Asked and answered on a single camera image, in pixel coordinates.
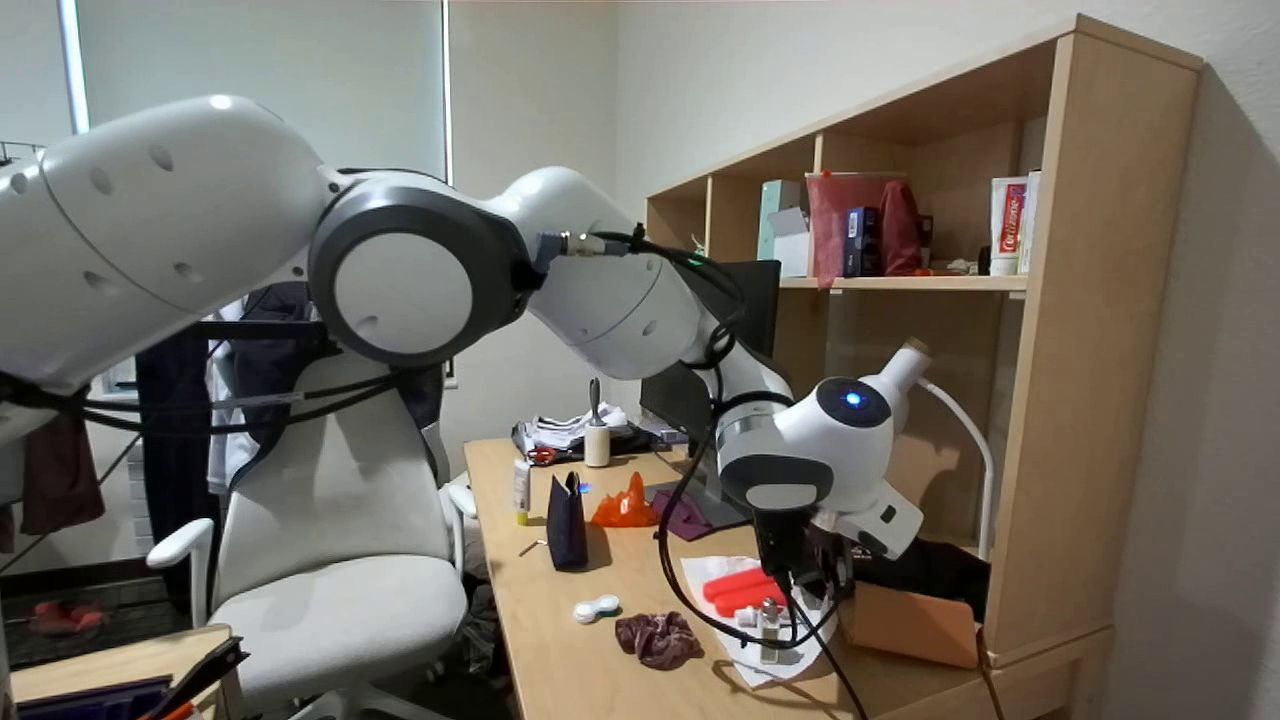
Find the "monitor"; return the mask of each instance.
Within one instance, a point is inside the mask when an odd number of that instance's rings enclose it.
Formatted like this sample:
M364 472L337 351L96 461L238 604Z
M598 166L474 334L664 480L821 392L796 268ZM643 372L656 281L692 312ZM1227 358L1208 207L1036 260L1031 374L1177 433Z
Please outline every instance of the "monitor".
M705 277L688 268L681 271L688 288L708 303L712 314L727 319L737 312L734 326L750 351L757 351L762 358L773 358L782 260L746 260L746 264L715 264L715 268L737 283L737 300L727 300ZM685 363L671 363L640 378L640 409L681 428L692 445L712 433L708 389Z

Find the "white chair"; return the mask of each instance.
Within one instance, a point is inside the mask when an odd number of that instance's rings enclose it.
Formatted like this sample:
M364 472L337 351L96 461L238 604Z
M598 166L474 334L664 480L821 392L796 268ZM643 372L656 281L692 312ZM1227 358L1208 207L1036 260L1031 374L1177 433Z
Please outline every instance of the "white chair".
M337 389L379 363L325 357L296 378ZM425 435L396 392L289 422L238 474L210 590L213 521L194 521L147 552L153 567L194 554L194 623L246 635L246 713L289 717L306 701L438 717L371 681L430 669L470 613L462 522L438 497Z

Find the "paper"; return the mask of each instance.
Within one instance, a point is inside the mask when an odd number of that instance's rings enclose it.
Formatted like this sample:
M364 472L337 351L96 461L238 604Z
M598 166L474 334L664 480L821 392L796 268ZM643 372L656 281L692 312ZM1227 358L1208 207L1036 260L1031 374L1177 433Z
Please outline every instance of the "paper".
M688 558L681 558L681 572L685 572L685 585L692 588L697 607L715 615L715 607L705 598L705 585L715 577L727 577L727 572L757 567L757 565L762 565L757 554L688 554ZM821 607L800 604L800 607L805 607L810 623L800 619L796 635L810 635L813 623L821 623L827 615L827 604L821 604ZM724 649L724 660L734 660L746 689L762 689L770 681L793 681L793 675L810 673L813 660L825 655L825 649L818 639L805 639L805 645L773 650L773 655L762 655L762 645L741 645L737 635L724 635L724 633L715 633L715 639Z

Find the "cabinet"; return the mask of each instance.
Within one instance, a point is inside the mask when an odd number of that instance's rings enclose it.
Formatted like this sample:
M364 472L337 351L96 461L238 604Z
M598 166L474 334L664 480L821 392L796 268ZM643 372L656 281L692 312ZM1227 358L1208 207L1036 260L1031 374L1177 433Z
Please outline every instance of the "cabinet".
M1072 16L648 194L656 239L750 260L762 179L905 172L932 257L977 257L994 174L1046 172L1029 277L793 281L777 326L796 392L932 346L996 447L986 633L1008 673L1114 623L1195 78L1200 61ZM891 480L928 535L974 542L980 461L919 392Z

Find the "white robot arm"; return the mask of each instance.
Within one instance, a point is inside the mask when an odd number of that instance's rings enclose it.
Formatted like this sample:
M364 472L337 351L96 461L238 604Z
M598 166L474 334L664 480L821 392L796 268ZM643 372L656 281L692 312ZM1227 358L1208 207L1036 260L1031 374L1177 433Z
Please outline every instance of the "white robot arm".
M0 174L0 445L48 414L40 394L282 277L310 277L344 346L401 367L448 358L523 307L615 378L700 363L721 319L632 233L569 166L495 198L412 172L339 174L238 94L103 125ZM909 549L919 510L885 467L919 367L905 346L874 378L782 409L793 389L770 363L737 342L715 357L708 382L750 394L721 420L715 467L770 521L763 565L787 565L813 514L885 554Z

